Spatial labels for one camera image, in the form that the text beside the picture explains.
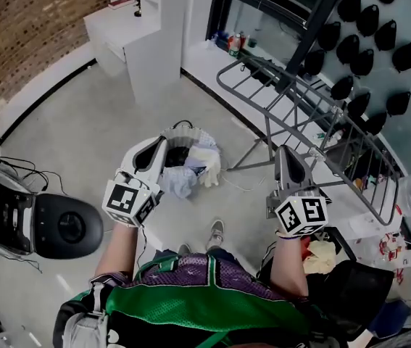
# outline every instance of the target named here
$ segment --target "sneaker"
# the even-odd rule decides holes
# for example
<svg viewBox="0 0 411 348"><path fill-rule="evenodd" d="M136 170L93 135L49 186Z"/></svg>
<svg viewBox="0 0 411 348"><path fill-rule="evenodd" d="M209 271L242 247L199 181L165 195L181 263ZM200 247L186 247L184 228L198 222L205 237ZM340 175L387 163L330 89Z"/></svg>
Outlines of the sneaker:
<svg viewBox="0 0 411 348"><path fill-rule="evenodd" d="M192 253L188 244L182 244L178 249L178 255L187 255Z"/></svg>
<svg viewBox="0 0 411 348"><path fill-rule="evenodd" d="M205 247L210 250L212 247L221 247L221 244L225 240L225 224L221 219L215 219L212 225L212 235L210 240L208 240L207 246Z"/></svg>

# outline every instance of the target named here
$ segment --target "wall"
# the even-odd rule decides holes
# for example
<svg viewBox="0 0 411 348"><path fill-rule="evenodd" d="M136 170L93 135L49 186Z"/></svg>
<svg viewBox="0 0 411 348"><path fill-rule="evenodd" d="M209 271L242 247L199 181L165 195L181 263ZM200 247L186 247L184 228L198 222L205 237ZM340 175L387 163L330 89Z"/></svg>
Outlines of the wall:
<svg viewBox="0 0 411 348"><path fill-rule="evenodd" d="M108 0L0 0L0 107L88 41L83 17Z"/></svg>
<svg viewBox="0 0 411 348"><path fill-rule="evenodd" d="M390 5L382 4L379 0L362 0L362 9L371 4L379 7L379 25L394 19L397 22L396 48L411 41L411 0L395 0ZM329 21L339 20L337 11L333 12ZM342 23L342 38L357 32L355 23ZM360 36L360 50L374 49L374 66L372 72L365 77L355 80L354 92L361 94L370 91L371 100L367 115L385 111L386 100L394 92L411 91L411 69L398 73L391 63L393 51L378 51L373 36ZM350 73L348 66L343 66L337 60L335 51L325 58L323 74L333 82ZM411 173L411 99L407 112L402 116L389 118L382 131L384 138L402 161L408 173Z"/></svg>

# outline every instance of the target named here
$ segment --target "leg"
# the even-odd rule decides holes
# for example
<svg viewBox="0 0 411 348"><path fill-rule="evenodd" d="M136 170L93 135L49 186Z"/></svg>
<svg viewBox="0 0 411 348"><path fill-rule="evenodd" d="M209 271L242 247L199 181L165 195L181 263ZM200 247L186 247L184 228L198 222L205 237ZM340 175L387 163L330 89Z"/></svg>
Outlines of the leg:
<svg viewBox="0 0 411 348"><path fill-rule="evenodd" d="M223 259L239 265L237 259L226 250L221 248L224 242L225 224L221 219L216 219L212 224L212 235L206 246L207 254L212 255L216 259Z"/></svg>

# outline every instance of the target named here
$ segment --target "red object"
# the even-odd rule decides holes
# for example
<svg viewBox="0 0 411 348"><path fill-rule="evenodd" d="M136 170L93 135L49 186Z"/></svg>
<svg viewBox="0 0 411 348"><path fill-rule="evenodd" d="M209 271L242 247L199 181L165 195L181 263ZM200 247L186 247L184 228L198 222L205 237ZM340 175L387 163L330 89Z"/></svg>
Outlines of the red object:
<svg viewBox="0 0 411 348"><path fill-rule="evenodd" d="M300 240L300 243L302 244L302 260L305 260L305 258L309 257L312 254L308 249L308 246L310 245L310 236L307 236L304 239Z"/></svg>
<svg viewBox="0 0 411 348"><path fill-rule="evenodd" d="M109 3L109 8L117 9L125 5L132 4L134 0L115 0Z"/></svg>

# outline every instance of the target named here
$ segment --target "gray floor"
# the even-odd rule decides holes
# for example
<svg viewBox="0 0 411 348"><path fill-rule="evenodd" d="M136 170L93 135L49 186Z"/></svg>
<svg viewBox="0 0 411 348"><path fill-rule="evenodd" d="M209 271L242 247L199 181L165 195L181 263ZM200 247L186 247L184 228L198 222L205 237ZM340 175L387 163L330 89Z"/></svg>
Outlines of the gray floor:
<svg viewBox="0 0 411 348"><path fill-rule="evenodd" d="M126 151L187 119L208 131L227 161L236 161L254 136L232 114L186 78L144 104L134 102L123 79L110 79L95 65L59 89L24 120L3 145L4 155L33 161L38 169L58 172L65 191L100 207L107 180ZM266 155L264 146L255 161ZM213 218L225 221L225 248L251 268L258 268L274 241L276 224L265 219L273 167L222 172L243 191L220 179L218 187L196 187L187 200L165 195L146 226L165 248L182 242L204 251ZM50 191L59 192L51 177ZM107 230L112 222L103 214ZM68 261L40 261L41 275L30 266L0 259L0 318L7 328L26 326L51 347L54 318L61 303L87 287L109 233L95 254Z"/></svg>

